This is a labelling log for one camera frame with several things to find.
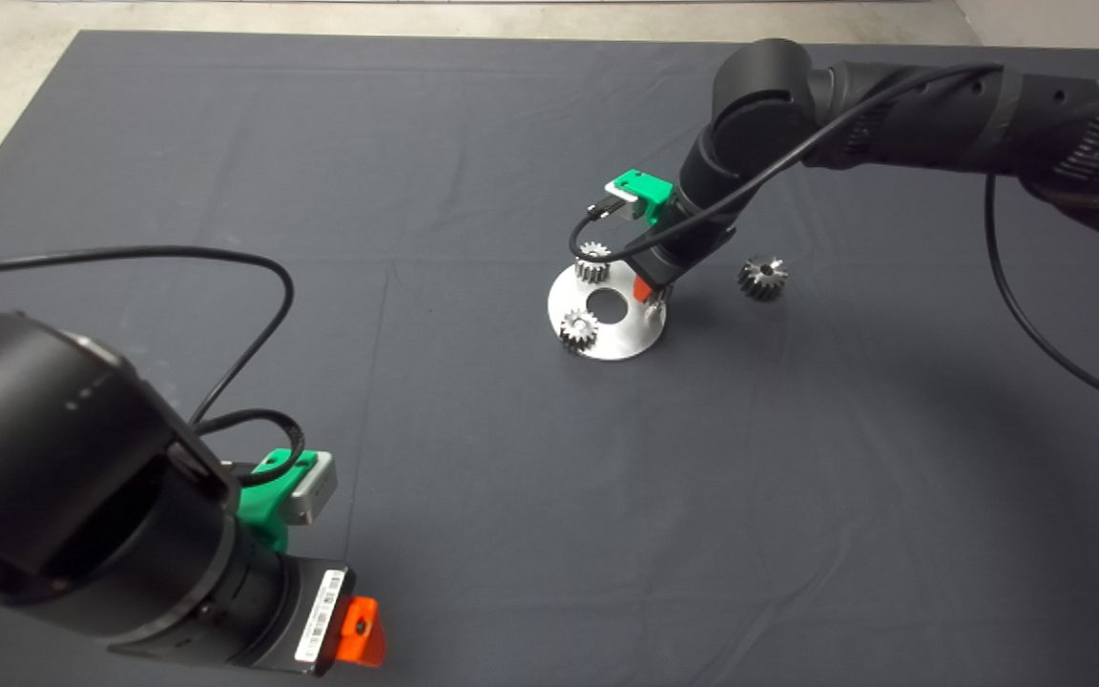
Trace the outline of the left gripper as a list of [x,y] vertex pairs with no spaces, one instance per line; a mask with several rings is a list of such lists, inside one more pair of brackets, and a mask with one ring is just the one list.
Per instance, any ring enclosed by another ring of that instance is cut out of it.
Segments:
[[280,553],[278,603],[260,635],[237,656],[245,671],[323,676],[337,662],[380,668],[385,633],[374,597],[349,596],[357,575],[341,559]]

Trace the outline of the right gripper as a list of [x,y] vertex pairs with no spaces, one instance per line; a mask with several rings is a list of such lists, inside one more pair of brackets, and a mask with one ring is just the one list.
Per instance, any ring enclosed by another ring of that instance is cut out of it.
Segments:
[[628,265],[636,275],[632,282],[633,298],[641,304],[653,304],[655,290],[671,286],[735,234],[732,223],[703,223],[629,257]]

